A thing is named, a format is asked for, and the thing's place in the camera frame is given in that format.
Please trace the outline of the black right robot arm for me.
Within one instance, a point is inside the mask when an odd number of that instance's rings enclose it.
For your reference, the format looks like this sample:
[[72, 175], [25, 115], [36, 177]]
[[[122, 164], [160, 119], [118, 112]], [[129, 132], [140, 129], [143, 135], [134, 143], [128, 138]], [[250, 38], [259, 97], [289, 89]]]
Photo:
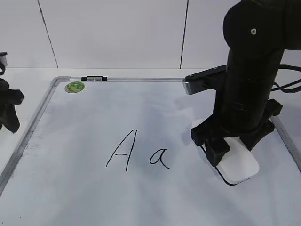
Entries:
[[213, 113], [191, 130], [197, 146], [217, 166], [230, 150], [228, 137], [238, 137], [248, 150], [271, 133], [270, 121], [282, 105], [270, 99], [285, 50], [301, 48], [301, 3], [298, 0], [242, 0], [223, 21], [229, 46], [226, 65], [183, 79], [187, 94], [216, 92]]

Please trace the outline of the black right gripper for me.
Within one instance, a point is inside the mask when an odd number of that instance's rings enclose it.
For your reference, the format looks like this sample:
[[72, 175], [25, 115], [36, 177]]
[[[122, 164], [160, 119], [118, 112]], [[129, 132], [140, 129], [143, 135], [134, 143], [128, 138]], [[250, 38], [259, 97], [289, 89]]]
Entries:
[[212, 115], [191, 130], [196, 145], [205, 143], [206, 158], [213, 167], [230, 151], [226, 137], [239, 137], [251, 151], [274, 131], [270, 118], [282, 110], [279, 102], [269, 98], [277, 72], [277, 65], [226, 65]]

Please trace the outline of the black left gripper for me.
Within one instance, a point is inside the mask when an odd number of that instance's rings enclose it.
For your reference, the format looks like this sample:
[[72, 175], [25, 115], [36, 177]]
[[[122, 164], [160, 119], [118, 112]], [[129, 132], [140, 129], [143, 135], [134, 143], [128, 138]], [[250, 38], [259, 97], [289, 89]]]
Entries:
[[20, 105], [24, 95], [19, 89], [9, 89], [9, 84], [0, 80], [0, 128], [3, 126], [12, 133], [20, 127], [15, 105]]

